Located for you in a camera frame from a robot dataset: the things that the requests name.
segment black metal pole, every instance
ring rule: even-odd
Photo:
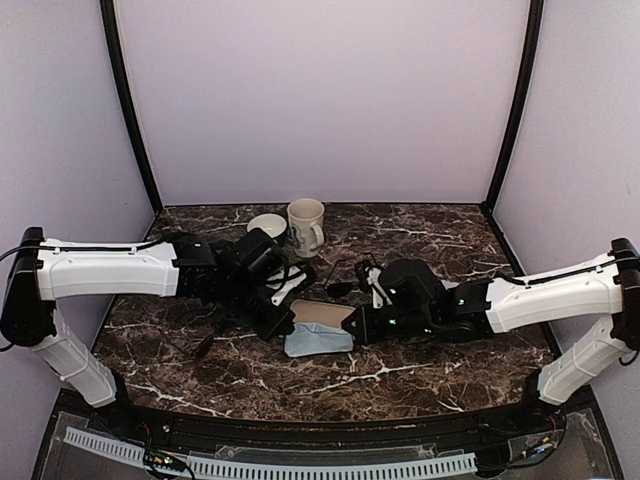
[[[538,37],[540,35],[540,25],[542,24],[542,11],[544,8],[544,0],[531,0],[529,5],[529,20],[527,21],[527,32],[524,37],[524,48],[522,50],[522,59],[520,60],[520,70],[518,72],[518,80],[516,89],[513,94],[513,102],[511,103],[511,112],[507,121],[507,128],[502,139],[500,154],[496,163],[491,186],[484,202],[489,211],[493,212],[500,190],[507,175],[509,161],[513,153],[513,147],[518,136],[522,113],[527,101],[527,92],[529,91],[529,83],[531,82],[531,73],[533,72],[533,63],[536,56],[536,48],[538,47]]]
[[[140,133],[140,125],[133,107],[133,99],[131,98],[131,90],[129,89],[129,81],[127,79],[127,71],[124,65],[124,57],[122,56],[122,47],[120,45],[120,36],[118,35],[118,24],[116,21],[116,12],[113,0],[100,0],[100,9],[102,10],[102,22],[104,24],[104,33],[107,39],[107,48],[109,49],[109,58],[111,59],[111,69],[113,70],[113,78],[116,82],[118,97],[120,97],[120,106],[122,115],[124,116],[129,139],[133,147],[133,153],[136,157],[138,169],[142,176],[144,188],[147,191],[149,202],[153,211],[158,214],[162,211],[163,205],[158,192],[158,186],[153,178],[151,164],[147,151],[144,148],[142,134]]]

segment lavender backdrop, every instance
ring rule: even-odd
[[[166,204],[479,202],[528,1],[119,1]]]

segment white plastic piece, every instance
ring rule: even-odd
[[[300,269],[298,267],[295,267],[295,266],[291,267],[289,269],[289,276],[295,275],[299,271]],[[284,275],[284,270],[280,270],[275,275],[269,277],[269,282],[282,280],[283,275]],[[299,277],[296,277],[293,280],[287,281],[287,283],[285,283],[280,290],[278,290],[276,293],[273,294],[273,296],[271,297],[271,303],[273,303],[276,307],[280,305],[285,299],[285,297],[289,294],[289,292],[294,288],[296,288],[298,285],[300,285],[302,282],[304,282],[306,278],[307,278],[307,274],[303,273]],[[269,283],[269,288],[271,288],[272,290],[275,290],[276,288],[279,288],[279,287],[280,285],[277,283]]]
[[[56,335],[48,336],[38,345],[30,347],[69,382],[94,408],[110,404],[116,398],[116,383],[111,370],[102,365],[71,331],[59,311],[55,310],[53,323]]]
[[[160,243],[139,250],[139,244],[91,244],[49,239],[53,247],[131,247],[126,252],[65,252],[40,250],[38,286],[43,300],[74,295],[142,293],[170,297],[176,294],[179,270],[173,245]]]
[[[602,316],[584,337],[555,362],[545,365],[538,378],[540,399],[561,405],[578,388],[609,365],[631,353],[622,340],[611,338],[613,320]]]
[[[111,460],[134,467],[144,468],[144,449],[137,445],[120,442],[111,438],[67,427],[64,442],[93,452]],[[298,479],[298,480],[418,480],[446,478],[465,473],[475,473],[475,454],[465,453],[449,457],[417,460],[413,462],[386,463],[378,465],[348,466],[291,466],[265,465],[215,460],[197,455],[176,455],[193,470],[199,479]],[[158,468],[161,472],[173,473],[169,469]],[[182,477],[189,477],[183,472]]]
[[[573,267],[520,277],[531,281],[540,277],[602,265],[607,254]],[[539,285],[520,286],[501,278],[489,284],[487,301],[491,309],[487,318],[495,333],[503,333],[532,323],[546,322],[576,315],[617,313],[622,311],[622,292],[613,282],[618,267],[609,265],[596,271],[573,275]]]
[[[381,273],[382,269],[378,267],[370,267],[367,271],[367,283],[374,287],[371,297],[373,300],[373,308],[375,309],[382,308],[385,305],[391,305],[391,299],[387,296],[378,281]]]

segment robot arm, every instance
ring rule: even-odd
[[[626,239],[614,240],[612,247],[573,267],[466,282],[449,290],[422,260],[397,260],[382,273],[369,273],[392,305],[377,301],[361,307],[343,328],[360,343],[418,335],[465,342],[534,323],[600,314],[589,333],[528,380],[533,385],[529,397],[560,405],[616,360],[640,350],[638,253]]]
[[[19,250],[0,331],[40,355],[107,421],[119,423],[128,417],[124,382],[74,335],[56,300],[120,293],[199,298],[228,307],[269,340],[293,330],[294,314],[282,305],[286,293],[315,280],[309,266],[289,269],[282,251],[261,230],[235,243],[208,244],[183,235],[140,245],[45,240],[42,229],[34,227],[25,232]]]

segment black frame edge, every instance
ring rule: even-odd
[[[513,413],[518,408],[517,404],[505,405],[501,407],[495,407],[486,410],[479,410],[476,412],[467,412],[462,414],[444,415],[439,417],[427,417],[419,420],[419,423],[423,425],[412,425],[416,427],[415,432],[411,432],[411,429],[400,429],[389,437],[389,429],[387,434],[383,436],[389,437],[386,441],[381,442],[381,432],[378,432],[375,428],[366,428],[365,431],[354,431],[347,434],[350,438],[340,436],[339,438],[346,443],[342,443],[342,448],[370,448],[372,445],[375,447],[397,447],[397,446],[415,446],[425,443],[436,443],[439,447],[444,448],[463,448],[465,451],[477,451],[479,449],[495,448],[504,444],[506,441],[504,437],[485,438],[476,428],[480,419],[486,421],[494,415],[501,416],[508,412]],[[591,388],[587,385],[578,390],[567,402],[567,413],[581,411],[585,408],[590,408],[596,419],[598,429],[601,433],[602,440],[605,444],[605,449],[612,472],[615,479],[624,479],[620,463],[611,443],[611,437],[607,430],[602,412],[593,396]],[[292,439],[292,432],[280,431],[279,426],[291,427],[292,425],[299,426],[299,424],[289,424],[281,422],[255,422],[255,421],[242,421],[242,420],[229,420],[220,419],[216,417],[202,417],[192,414],[181,414],[175,412],[164,412],[161,410],[155,410],[147,407],[137,407],[139,413],[145,418],[145,422],[150,426],[154,432],[154,438],[159,441],[157,446],[163,447],[168,451],[176,453],[188,453],[195,450],[202,453],[214,453],[220,445],[233,445],[233,446],[249,446],[254,448],[275,448],[275,449],[290,449],[293,443],[297,443]],[[38,459],[33,469],[32,480],[37,480],[42,472],[44,461],[46,460],[46,453],[48,451],[48,445],[51,441],[55,423],[60,412],[67,412],[74,415],[79,415],[90,420],[89,427],[96,428],[98,430],[104,430],[99,424],[92,423],[91,420],[91,408],[84,402],[82,397],[75,391],[62,388],[59,392],[58,399],[56,400],[53,412],[49,418],[49,423],[45,435],[43,436],[40,444],[40,450],[38,453]],[[405,422],[397,421],[391,422],[374,422],[376,424],[398,424],[404,425]],[[274,429],[271,429],[271,433],[263,431],[264,427],[270,424]],[[163,425],[171,425],[171,433],[162,433]],[[322,432],[332,430],[330,424],[315,424],[315,427],[325,426],[328,428],[320,428],[321,432],[313,433],[313,438],[316,439],[318,434]],[[244,435],[237,437],[235,435],[225,435],[224,430],[228,430],[228,427],[240,428],[243,431],[248,431],[251,435]],[[528,433],[534,433],[539,429],[532,429]],[[357,438],[357,445],[354,444],[354,439]],[[306,446],[297,446],[301,450],[324,450],[326,448],[336,448],[335,439],[331,440],[328,445],[323,447],[327,439],[320,443],[308,444]]]
[[[538,47],[543,10],[544,0],[531,0],[529,4],[527,31],[524,37],[524,47],[522,49],[522,58],[520,60],[518,80],[516,81],[516,88],[513,94],[513,102],[511,103],[511,111],[509,112],[509,120],[507,121],[502,146],[498,154],[498,161],[496,162],[491,185],[489,186],[485,200],[485,204],[491,212],[493,212],[498,203],[498,197],[500,196],[500,191],[502,190],[502,185],[507,175],[507,169],[509,168],[509,162],[513,154],[518,130],[520,129],[520,122],[527,101],[531,75],[533,73],[533,64]]]
[[[100,10],[102,12],[102,23],[104,25],[104,34],[109,50],[109,59],[111,60],[113,79],[116,84],[116,90],[118,91],[118,97],[120,98],[120,107],[122,108],[122,115],[127,125],[129,140],[131,141],[131,147],[136,157],[136,163],[138,164],[138,170],[140,170],[140,176],[142,177],[147,197],[149,197],[149,202],[151,203],[154,213],[158,214],[163,209],[162,200],[156,181],[153,178],[153,171],[151,170],[147,151],[144,148],[138,117],[133,106],[133,98],[131,97],[131,89],[129,88],[129,80],[127,79],[124,56],[122,55],[122,46],[120,45],[120,35],[118,34],[118,24],[113,0],[100,0]]]

